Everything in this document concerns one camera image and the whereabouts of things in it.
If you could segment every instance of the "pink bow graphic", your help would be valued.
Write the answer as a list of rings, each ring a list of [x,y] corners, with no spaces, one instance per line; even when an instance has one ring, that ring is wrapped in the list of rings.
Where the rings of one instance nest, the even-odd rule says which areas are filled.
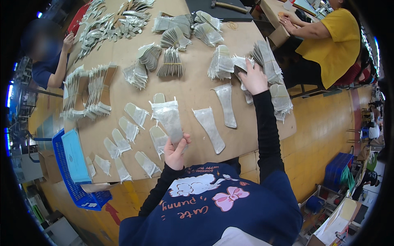
[[[234,201],[238,198],[244,198],[250,194],[249,192],[244,191],[241,188],[233,186],[227,187],[227,192],[228,194],[220,192],[217,193],[214,197],[212,197],[212,200],[215,201],[215,205],[220,207],[222,212],[227,212],[228,210],[230,210],[232,208],[232,205],[234,204]]]

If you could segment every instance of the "hammer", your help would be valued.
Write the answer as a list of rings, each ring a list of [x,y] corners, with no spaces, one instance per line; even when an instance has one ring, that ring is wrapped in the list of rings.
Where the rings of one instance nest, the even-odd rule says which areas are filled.
[[[212,0],[211,8],[214,8],[215,6],[220,6],[220,7],[227,8],[227,9],[232,9],[232,10],[244,13],[244,14],[246,14],[248,12],[247,9],[244,9],[242,7],[238,7],[238,6],[234,6],[232,4],[226,4],[226,3],[217,2],[215,0]]]

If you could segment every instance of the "glue bottle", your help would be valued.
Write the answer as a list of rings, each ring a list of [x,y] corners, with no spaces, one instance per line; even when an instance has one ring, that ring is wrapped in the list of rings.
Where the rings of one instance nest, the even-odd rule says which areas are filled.
[[[284,4],[283,4],[283,7],[285,8],[285,9],[287,9],[287,10],[291,10],[291,8],[292,8],[292,6],[293,6],[293,3],[295,2],[296,0],[287,0]]]

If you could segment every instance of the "black mat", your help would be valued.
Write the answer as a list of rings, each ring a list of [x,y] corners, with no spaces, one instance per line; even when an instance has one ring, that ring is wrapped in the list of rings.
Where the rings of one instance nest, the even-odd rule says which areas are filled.
[[[246,14],[227,9],[223,7],[216,6],[215,8],[211,8],[212,0],[185,0],[191,16],[193,19],[196,17],[196,12],[201,10],[207,12],[211,16],[223,19],[222,22],[234,21],[234,22],[250,22],[253,20],[253,17],[247,12]],[[240,0],[220,0],[220,2],[232,4],[238,7],[245,8],[244,5],[240,2]]]

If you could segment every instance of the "yellow shirt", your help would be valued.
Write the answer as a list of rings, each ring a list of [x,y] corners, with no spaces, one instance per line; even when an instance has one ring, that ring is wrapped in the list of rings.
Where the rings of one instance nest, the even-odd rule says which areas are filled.
[[[360,30],[356,19],[346,9],[336,9],[321,22],[331,37],[305,39],[295,51],[320,65],[322,82],[327,89],[356,62],[360,52]]]

